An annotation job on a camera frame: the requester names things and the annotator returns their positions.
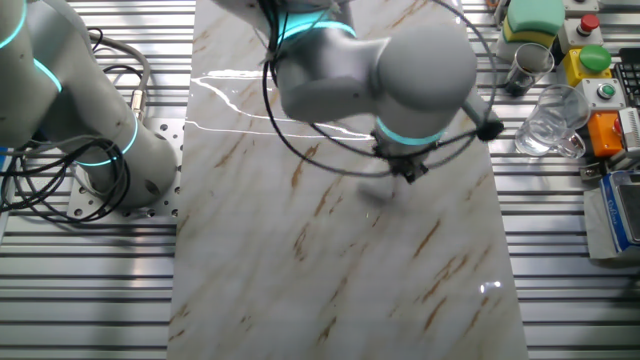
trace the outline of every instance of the metal bracket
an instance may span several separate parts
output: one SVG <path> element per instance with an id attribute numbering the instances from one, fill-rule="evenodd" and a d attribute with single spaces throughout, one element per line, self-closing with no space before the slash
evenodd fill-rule
<path id="1" fill-rule="evenodd" d="M 145 120 L 145 126 L 164 136 L 171 144 L 178 159 L 178 173 L 166 194 L 148 207 L 123 211 L 114 211 L 104 218 L 110 224 L 177 224 L 178 220 L 178 196 L 180 194 L 180 179 L 182 170 L 182 145 L 184 143 L 184 120 L 182 119 L 158 119 Z M 80 179 L 85 177 L 82 168 L 76 168 Z M 81 218 L 100 207 L 102 200 L 92 195 L 74 180 L 71 188 L 71 200 L 69 201 L 68 215 Z"/>

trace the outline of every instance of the glass cup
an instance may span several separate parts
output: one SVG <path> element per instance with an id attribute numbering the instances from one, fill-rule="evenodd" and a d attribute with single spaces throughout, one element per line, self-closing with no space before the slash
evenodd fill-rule
<path id="1" fill-rule="evenodd" d="M 546 47 L 534 43 L 520 46 L 507 75 L 505 91 L 513 96 L 523 96 L 551 72 L 553 66 L 553 55 Z"/>
<path id="2" fill-rule="evenodd" d="M 580 158 L 586 147 L 576 130 L 587 124 L 590 114 L 589 102 L 582 93 L 567 85 L 549 86 L 516 132 L 516 148 L 533 156 L 553 151 Z"/>

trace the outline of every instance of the black cable bundle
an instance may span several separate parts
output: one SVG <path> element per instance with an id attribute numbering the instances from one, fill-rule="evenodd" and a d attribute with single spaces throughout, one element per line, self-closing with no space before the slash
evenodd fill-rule
<path id="1" fill-rule="evenodd" d="M 73 162 L 92 148 L 102 149 L 107 154 L 107 156 L 112 159 L 110 165 L 113 174 L 114 185 L 106 193 L 104 203 L 98 208 L 98 210 L 79 219 L 72 218 L 54 208 L 47 202 L 47 199 L 62 185 L 62 182 L 66 177 L 66 173 L 72 166 Z M 129 172 L 129 167 L 126 164 L 122 152 L 120 151 L 118 146 L 109 140 L 91 140 L 89 143 L 78 148 L 76 151 L 65 155 L 61 159 L 34 169 L 25 168 L 27 158 L 26 154 L 29 153 L 28 151 L 25 151 L 26 149 L 27 146 L 16 151 L 16 155 L 12 156 L 11 158 L 7 171 L 0 172 L 0 176 L 3 176 L 2 184 L 0 186 L 0 196 L 2 200 L 0 202 L 0 213 L 29 208 L 36 215 L 53 223 L 82 224 L 100 220 L 112 213 L 115 208 L 117 208 L 122 203 L 125 196 L 129 192 L 129 188 L 131 185 L 131 174 Z M 32 176 L 41 174 L 44 171 L 57 166 L 61 166 L 61 168 L 55 173 L 53 178 L 41 189 L 36 189 L 36 186 L 34 185 L 32 180 Z M 31 190 L 31 195 L 27 195 L 27 193 L 22 188 L 22 184 L 20 183 L 21 178 L 24 178 L 27 181 L 27 184 L 29 185 L 29 188 Z M 21 201 L 12 203 L 8 200 L 8 192 L 11 180 L 13 180 L 16 192 L 22 199 Z M 40 204 L 44 205 L 51 212 L 53 212 L 53 215 L 45 214 L 37 210 L 35 206 Z"/>

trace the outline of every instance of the marble board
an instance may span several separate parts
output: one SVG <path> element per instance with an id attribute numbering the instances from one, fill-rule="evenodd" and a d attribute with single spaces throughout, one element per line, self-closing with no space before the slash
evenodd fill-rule
<path id="1" fill-rule="evenodd" d="M 419 0 L 351 6 L 365 39 L 456 20 Z M 314 168 L 274 136 L 264 55 L 250 26 L 197 1 L 168 359 L 527 359 L 487 146 L 413 185 Z M 381 168 L 287 119 L 272 82 L 269 94 L 307 156 Z M 472 127 L 461 112 L 446 136 Z M 323 126 L 362 149 L 372 128 Z"/>

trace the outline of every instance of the gray robot arm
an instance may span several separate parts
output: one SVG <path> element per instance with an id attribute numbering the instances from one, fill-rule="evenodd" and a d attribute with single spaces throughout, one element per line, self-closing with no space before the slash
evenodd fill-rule
<path id="1" fill-rule="evenodd" d="M 257 0 L 214 1 L 269 35 Z M 280 16 L 278 88 L 292 119 L 316 123 L 373 114 L 378 149 L 387 157 L 438 141 L 461 108 L 479 128 L 485 125 L 489 107 L 474 88 L 476 57 L 460 29 L 436 24 L 363 41 L 355 36 L 348 1 L 278 4 L 287 14 Z"/>
<path id="2" fill-rule="evenodd" d="M 40 127 L 60 91 L 34 59 L 23 1 L 0 2 L 0 146 L 20 147 Z"/>
<path id="3" fill-rule="evenodd" d="M 66 1 L 0 0 L 0 45 L 0 146 L 21 147 L 37 130 L 65 153 L 88 142 L 79 137 L 105 138 L 130 169 L 122 206 L 148 205 L 169 189 L 177 172 L 173 149 L 137 120 L 102 72 Z M 110 162 L 98 149 L 77 161 L 98 192 L 114 186 Z"/>

